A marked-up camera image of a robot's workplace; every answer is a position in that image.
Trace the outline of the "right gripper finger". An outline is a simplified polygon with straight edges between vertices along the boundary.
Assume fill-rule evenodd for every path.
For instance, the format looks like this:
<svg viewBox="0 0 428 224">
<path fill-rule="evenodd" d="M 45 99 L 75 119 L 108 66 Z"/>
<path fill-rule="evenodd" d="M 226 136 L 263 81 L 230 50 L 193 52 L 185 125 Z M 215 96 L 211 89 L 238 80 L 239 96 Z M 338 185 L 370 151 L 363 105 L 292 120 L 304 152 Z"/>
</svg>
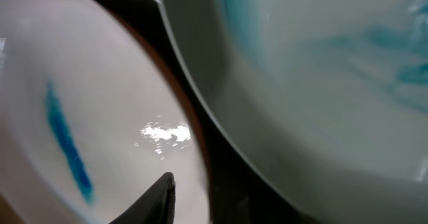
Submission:
<svg viewBox="0 0 428 224">
<path fill-rule="evenodd" d="M 175 201 L 174 175 L 171 172 L 165 172 L 110 224 L 173 224 Z"/>
</svg>

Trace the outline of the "white plate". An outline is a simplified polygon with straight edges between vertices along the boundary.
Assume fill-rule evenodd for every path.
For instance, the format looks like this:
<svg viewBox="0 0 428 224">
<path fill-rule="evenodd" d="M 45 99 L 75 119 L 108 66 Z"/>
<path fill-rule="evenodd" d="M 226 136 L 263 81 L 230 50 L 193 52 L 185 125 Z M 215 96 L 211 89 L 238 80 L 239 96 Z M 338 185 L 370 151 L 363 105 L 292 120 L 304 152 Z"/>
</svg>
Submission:
<svg viewBox="0 0 428 224">
<path fill-rule="evenodd" d="M 427 0 L 161 0 L 222 134 L 319 223 L 427 222 Z"/>
<path fill-rule="evenodd" d="M 1 0 L 1 196 L 26 223 L 110 223 L 165 172 L 209 223 L 202 145 L 157 58 L 94 0 Z"/>
</svg>

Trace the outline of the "brown plastic serving tray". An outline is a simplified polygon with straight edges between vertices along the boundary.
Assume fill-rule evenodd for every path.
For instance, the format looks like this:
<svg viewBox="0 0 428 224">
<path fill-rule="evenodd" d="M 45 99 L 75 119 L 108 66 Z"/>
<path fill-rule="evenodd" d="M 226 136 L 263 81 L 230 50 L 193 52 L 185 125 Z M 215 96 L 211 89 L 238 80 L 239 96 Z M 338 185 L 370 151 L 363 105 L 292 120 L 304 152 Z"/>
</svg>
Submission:
<svg viewBox="0 0 428 224">
<path fill-rule="evenodd" d="M 187 80 L 162 21 L 160 0 L 95 0 L 122 20 L 160 62 L 202 145 L 213 223 L 311 224 L 263 181 L 226 141 Z"/>
</svg>

